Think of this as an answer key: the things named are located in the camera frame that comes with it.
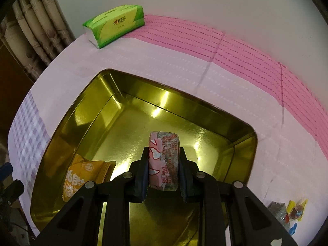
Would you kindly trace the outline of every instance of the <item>brand logo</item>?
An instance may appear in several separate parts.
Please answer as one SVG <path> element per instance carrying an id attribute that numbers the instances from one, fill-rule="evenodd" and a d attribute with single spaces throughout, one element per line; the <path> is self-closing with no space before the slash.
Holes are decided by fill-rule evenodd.
<path id="1" fill-rule="evenodd" d="M 93 170 L 93 164 L 92 163 L 83 163 L 82 167 L 88 172 L 91 172 Z"/>
<path id="2" fill-rule="evenodd" d="M 120 24 L 120 23 L 122 23 L 124 21 L 125 21 L 125 16 L 122 17 L 122 18 L 119 18 L 119 19 L 115 19 L 114 20 L 114 25 Z"/>

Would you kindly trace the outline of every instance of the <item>clear candy wrapper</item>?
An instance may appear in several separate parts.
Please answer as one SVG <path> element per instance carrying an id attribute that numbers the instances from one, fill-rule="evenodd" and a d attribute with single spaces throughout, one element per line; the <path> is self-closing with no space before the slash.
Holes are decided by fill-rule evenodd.
<path id="1" fill-rule="evenodd" d="M 179 137 L 175 133 L 154 131 L 149 138 L 149 186 L 176 191 L 179 185 Z"/>
<path id="2" fill-rule="evenodd" d="M 273 214 L 273 216 L 283 225 L 283 227 L 288 231 L 290 228 L 289 217 L 286 210 L 286 205 L 284 203 L 272 202 L 268 206 L 268 210 Z"/>

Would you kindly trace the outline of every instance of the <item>purple checkered pattern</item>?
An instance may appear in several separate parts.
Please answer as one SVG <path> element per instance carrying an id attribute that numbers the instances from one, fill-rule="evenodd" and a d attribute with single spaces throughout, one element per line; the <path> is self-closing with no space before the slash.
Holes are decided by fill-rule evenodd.
<path id="1" fill-rule="evenodd" d="M 13 134 L 19 165 L 24 176 L 22 182 L 31 198 L 35 177 L 50 141 L 31 92 L 26 95 L 18 109 L 13 121 Z"/>

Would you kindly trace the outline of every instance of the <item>yellow candy wrapper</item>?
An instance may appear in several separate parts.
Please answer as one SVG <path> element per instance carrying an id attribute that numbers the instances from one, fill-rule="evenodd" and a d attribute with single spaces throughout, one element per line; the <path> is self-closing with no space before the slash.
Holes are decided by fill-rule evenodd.
<path id="1" fill-rule="evenodd" d="M 302 221 L 302 217 L 304 215 L 304 210 L 306 203 L 309 199 L 306 199 L 302 203 L 296 203 L 294 201 L 289 201 L 289 204 L 287 206 L 287 213 L 290 220 L 298 220 Z"/>
<path id="2" fill-rule="evenodd" d="M 115 161 L 88 161 L 76 154 L 71 166 L 67 169 L 63 189 L 63 200 L 67 202 L 88 181 L 97 184 L 110 180 Z"/>

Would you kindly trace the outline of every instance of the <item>wrapped candy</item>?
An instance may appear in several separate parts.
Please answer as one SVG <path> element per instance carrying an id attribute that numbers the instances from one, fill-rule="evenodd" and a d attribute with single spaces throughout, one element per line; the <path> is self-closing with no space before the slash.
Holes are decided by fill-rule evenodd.
<path id="1" fill-rule="evenodd" d="M 149 186 L 164 191 L 176 191 L 179 165 L 179 137 L 175 133 L 150 133 Z"/>
<path id="2" fill-rule="evenodd" d="M 304 214 L 306 203 L 308 202 L 308 199 L 303 201 L 302 203 L 296 203 L 294 201 L 289 201 L 289 204 L 287 206 L 287 213 L 289 215 L 289 218 L 291 220 L 298 220 L 302 221 L 302 217 Z"/>
<path id="3" fill-rule="evenodd" d="M 284 203 L 272 202 L 268 206 L 268 210 L 273 214 L 273 216 L 283 225 L 286 230 L 289 230 L 289 217 L 286 210 L 286 205 Z"/>

